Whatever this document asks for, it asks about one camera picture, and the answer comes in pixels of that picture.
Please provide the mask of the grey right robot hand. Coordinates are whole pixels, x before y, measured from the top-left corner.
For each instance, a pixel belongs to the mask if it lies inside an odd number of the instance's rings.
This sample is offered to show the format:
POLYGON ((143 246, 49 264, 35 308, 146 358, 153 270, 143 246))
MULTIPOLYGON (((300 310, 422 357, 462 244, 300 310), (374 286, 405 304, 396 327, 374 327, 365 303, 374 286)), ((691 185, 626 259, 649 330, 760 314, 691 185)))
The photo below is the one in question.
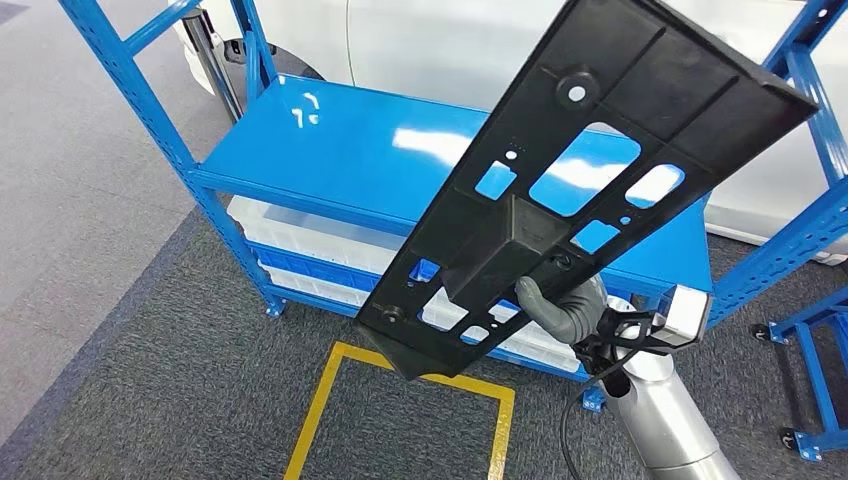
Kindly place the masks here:
POLYGON ((599 275, 557 302, 546 299, 528 276, 517 281, 515 291, 522 311, 554 339, 567 345, 577 344, 593 334, 607 308, 608 294, 599 275))

